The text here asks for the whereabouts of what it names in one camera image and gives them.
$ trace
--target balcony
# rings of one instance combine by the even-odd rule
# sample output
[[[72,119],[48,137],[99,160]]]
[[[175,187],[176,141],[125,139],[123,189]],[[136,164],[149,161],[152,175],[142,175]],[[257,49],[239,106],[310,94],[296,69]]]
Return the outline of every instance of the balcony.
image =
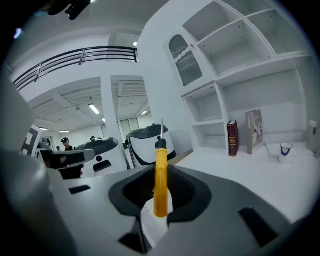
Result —
[[[31,83],[36,83],[41,77],[71,65],[84,65],[92,61],[120,61],[137,63],[137,49],[120,46],[97,46],[68,51],[30,68],[14,82],[18,91]]]

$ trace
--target white wall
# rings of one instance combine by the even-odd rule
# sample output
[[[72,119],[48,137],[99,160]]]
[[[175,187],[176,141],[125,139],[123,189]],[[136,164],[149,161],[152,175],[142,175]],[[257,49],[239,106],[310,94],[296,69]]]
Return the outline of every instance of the white wall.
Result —
[[[164,120],[177,154],[192,148],[190,125],[164,43],[197,11],[211,0],[171,0],[145,25],[137,48],[152,119]]]
[[[138,124],[139,124],[139,128],[146,128],[148,126],[152,126],[152,124],[154,124],[154,121],[152,119],[152,116],[148,115],[148,116],[138,116],[137,117],[138,120]]]
[[[94,125],[91,127],[71,131],[68,133],[58,133],[58,132],[43,132],[44,136],[52,137],[54,150],[56,150],[57,146],[60,147],[60,149],[63,151],[65,150],[64,145],[62,144],[61,140],[63,138],[68,138],[70,141],[70,144],[73,147],[78,147],[84,143],[87,143],[90,141],[90,138],[94,136],[97,138],[104,138],[104,135],[102,133],[101,125]]]
[[[309,120],[316,120],[318,122],[316,140],[320,148],[320,76],[318,68],[316,62],[310,59],[306,61],[305,65],[297,69],[304,89],[307,126],[309,127]]]
[[[90,142],[90,138],[92,136],[94,136],[96,139],[99,137],[102,139],[104,138],[104,135],[103,135],[102,129],[101,129],[101,125],[94,125],[94,126],[91,126],[88,128],[59,134],[60,145],[58,145],[58,146],[60,146],[61,150],[65,149],[65,147],[61,143],[61,140],[65,137],[67,137],[69,139],[70,144],[73,147],[78,147],[82,144]]]

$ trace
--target book spine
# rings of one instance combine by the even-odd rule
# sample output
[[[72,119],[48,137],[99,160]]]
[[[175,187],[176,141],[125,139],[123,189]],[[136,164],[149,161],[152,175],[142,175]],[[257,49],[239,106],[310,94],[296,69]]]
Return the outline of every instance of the book spine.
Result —
[[[229,138],[229,156],[236,157],[239,148],[239,138],[238,138],[238,126],[237,122],[234,124],[228,124],[228,138]]]
[[[253,131],[252,131],[252,115],[251,112],[246,113],[246,122],[247,122],[247,128],[248,128],[248,134],[247,134],[247,153],[252,155],[253,154]]]

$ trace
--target ceiling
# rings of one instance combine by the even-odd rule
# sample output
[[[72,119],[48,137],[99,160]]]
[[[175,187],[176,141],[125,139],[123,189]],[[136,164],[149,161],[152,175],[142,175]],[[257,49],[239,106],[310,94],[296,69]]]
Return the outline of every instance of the ceiling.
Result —
[[[112,81],[112,98],[118,120],[139,116],[150,107],[143,81]]]
[[[24,53],[42,43],[48,47],[48,44],[56,44],[57,41],[97,33],[107,35],[119,29],[141,33],[147,21],[168,1],[96,0],[76,20],[69,20],[64,11],[54,16],[33,15],[12,44],[6,61],[12,65]],[[117,41],[123,42],[121,35]]]
[[[148,115],[151,113],[143,81],[114,80],[111,90],[118,120],[140,116],[146,110]],[[99,77],[66,84],[59,91],[41,95],[29,104],[36,112],[35,125],[48,128],[49,132],[75,131],[104,124]],[[100,114],[95,114],[89,104],[94,104]]]

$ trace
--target white pillar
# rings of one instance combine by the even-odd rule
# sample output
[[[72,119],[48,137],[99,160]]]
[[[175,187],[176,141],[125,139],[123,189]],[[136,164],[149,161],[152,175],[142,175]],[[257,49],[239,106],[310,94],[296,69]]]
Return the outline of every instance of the white pillar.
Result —
[[[119,145],[122,147],[122,137],[117,125],[117,118],[111,91],[111,77],[109,75],[101,76],[101,97],[103,115],[105,118],[105,125],[108,135],[118,140]]]

